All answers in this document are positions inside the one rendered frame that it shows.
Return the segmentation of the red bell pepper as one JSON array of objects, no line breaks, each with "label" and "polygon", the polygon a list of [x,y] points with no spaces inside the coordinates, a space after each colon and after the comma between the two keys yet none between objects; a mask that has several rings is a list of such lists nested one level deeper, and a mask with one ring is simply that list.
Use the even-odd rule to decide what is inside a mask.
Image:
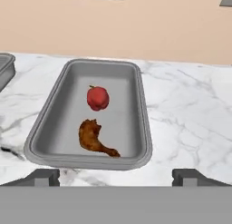
[{"label": "red bell pepper", "polygon": [[87,103],[94,111],[104,110],[110,101],[110,96],[106,89],[100,86],[90,86],[87,92]]}]

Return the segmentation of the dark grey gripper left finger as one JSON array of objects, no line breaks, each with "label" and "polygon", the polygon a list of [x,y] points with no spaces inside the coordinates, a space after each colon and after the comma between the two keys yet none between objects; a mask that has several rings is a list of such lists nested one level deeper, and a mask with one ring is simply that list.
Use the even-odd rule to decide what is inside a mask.
[{"label": "dark grey gripper left finger", "polygon": [[60,171],[57,169],[37,169],[25,178],[5,183],[5,186],[59,187]]}]

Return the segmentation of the brown chicken drumstick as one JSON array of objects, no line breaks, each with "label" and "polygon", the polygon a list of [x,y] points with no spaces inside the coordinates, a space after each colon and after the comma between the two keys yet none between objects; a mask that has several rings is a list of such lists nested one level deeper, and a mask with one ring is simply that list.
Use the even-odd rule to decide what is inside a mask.
[{"label": "brown chicken drumstick", "polygon": [[79,128],[79,143],[87,151],[96,151],[106,153],[110,157],[120,157],[121,155],[115,149],[104,146],[98,139],[101,125],[96,120],[85,120]]}]

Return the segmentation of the grey rectangular tupperware container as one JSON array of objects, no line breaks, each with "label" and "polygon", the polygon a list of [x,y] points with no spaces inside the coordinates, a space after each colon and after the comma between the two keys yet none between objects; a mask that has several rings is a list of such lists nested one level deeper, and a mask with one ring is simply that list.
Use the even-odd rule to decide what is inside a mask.
[{"label": "grey rectangular tupperware container", "polygon": [[0,53],[0,92],[15,76],[15,57],[12,54]]},{"label": "grey rectangular tupperware container", "polygon": [[[104,110],[88,105],[91,85],[107,90],[110,101]],[[87,119],[101,125],[99,140],[117,150],[119,158],[81,147],[78,130]],[[146,165],[152,142],[140,68],[122,61],[69,61],[26,139],[24,155],[55,168],[134,170]]]}]

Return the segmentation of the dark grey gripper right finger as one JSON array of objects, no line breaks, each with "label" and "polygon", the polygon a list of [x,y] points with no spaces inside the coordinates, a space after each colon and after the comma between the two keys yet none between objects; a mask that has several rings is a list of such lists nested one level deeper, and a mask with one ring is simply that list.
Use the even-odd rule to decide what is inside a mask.
[{"label": "dark grey gripper right finger", "polygon": [[172,185],[179,187],[227,186],[219,180],[205,177],[196,169],[174,169]]}]

